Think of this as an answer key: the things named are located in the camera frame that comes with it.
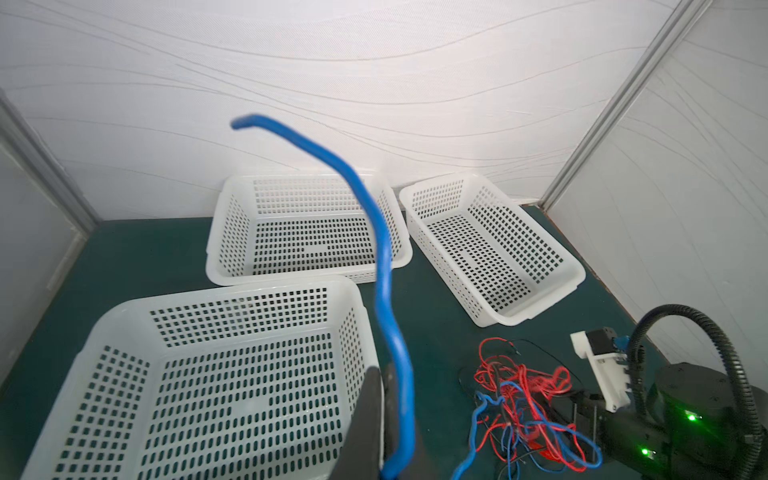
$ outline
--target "white wall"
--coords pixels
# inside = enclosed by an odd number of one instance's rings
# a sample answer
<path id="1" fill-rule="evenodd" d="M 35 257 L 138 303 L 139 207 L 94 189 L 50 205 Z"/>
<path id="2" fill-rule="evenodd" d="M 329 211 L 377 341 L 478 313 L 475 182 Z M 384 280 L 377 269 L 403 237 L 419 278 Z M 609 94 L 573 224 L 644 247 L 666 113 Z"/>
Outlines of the white wall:
<path id="1" fill-rule="evenodd" d="M 768 389 L 768 4 L 715 1 L 549 212 L 635 319 L 685 303 Z M 720 367 L 692 323 L 650 336 Z"/>
<path id="2" fill-rule="evenodd" d="M 314 160 L 398 187 L 477 167 L 538 198 L 676 0 L 6 0 L 0 88 L 104 219 L 206 216 L 223 179 Z"/>
<path id="3" fill-rule="evenodd" d="M 74 261 L 71 247 L 81 238 L 0 143 L 0 384 Z"/>

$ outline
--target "green mat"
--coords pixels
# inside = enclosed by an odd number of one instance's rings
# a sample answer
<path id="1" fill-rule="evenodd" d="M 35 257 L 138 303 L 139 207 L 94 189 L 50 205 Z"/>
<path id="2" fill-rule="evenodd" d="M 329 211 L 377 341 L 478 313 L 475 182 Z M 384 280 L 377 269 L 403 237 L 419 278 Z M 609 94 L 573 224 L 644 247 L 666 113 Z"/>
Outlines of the green mat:
<path id="1" fill-rule="evenodd" d="M 526 210 L 571 248 L 538 208 Z M 0 390 L 1 480 L 21 475 L 72 360 L 101 315 L 127 300 L 215 287 L 205 276 L 210 222 L 210 218 L 111 221 L 94 233 Z M 416 416 L 441 478 L 448 478 L 467 454 L 474 404 L 459 387 L 457 375 L 462 367 L 477 366 L 481 340 L 529 339 L 554 353 L 588 389 L 597 391 L 587 361 L 573 353 L 570 333 L 611 326 L 623 335 L 633 326 L 613 296 L 588 273 L 576 292 L 535 319 L 515 327 L 478 328 L 415 244 L 413 250 L 411 263 L 394 271 L 392 305 L 415 370 Z M 360 292 L 373 319 L 373 284 L 361 285 Z M 385 365 L 386 344 L 375 325 L 373 332 L 379 361 Z M 530 368 L 556 367 L 553 359 L 526 343 L 518 349 L 520 360 Z M 648 352 L 651 372 L 662 363 L 655 350 Z M 462 478 L 494 480 L 500 464 L 490 449 L 484 449 Z M 521 478 L 550 475 L 530 462 L 521 468 Z M 616 462 L 563 477 L 640 478 Z"/>

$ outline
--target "white plastic basket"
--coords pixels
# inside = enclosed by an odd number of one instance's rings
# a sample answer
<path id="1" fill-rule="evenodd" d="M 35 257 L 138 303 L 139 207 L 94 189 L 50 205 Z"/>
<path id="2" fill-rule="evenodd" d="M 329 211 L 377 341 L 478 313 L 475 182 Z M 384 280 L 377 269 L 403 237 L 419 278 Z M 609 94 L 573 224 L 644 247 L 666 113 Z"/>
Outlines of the white plastic basket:
<path id="1" fill-rule="evenodd" d="M 406 222 L 392 188 L 361 174 L 392 238 L 392 268 L 411 261 Z M 376 242 L 365 212 L 338 174 L 231 177 L 224 184 L 208 237 L 205 271 L 217 285 L 344 275 L 376 279 Z"/>
<path id="2" fill-rule="evenodd" d="M 22 480 L 325 478 L 377 365 L 341 276 L 122 303 L 72 364 Z"/>
<path id="3" fill-rule="evenodd" d="M 408 230 L 478 326 L 517 325 L 584 280 L 584 267 L 481 175 L 403 188 Z"/>

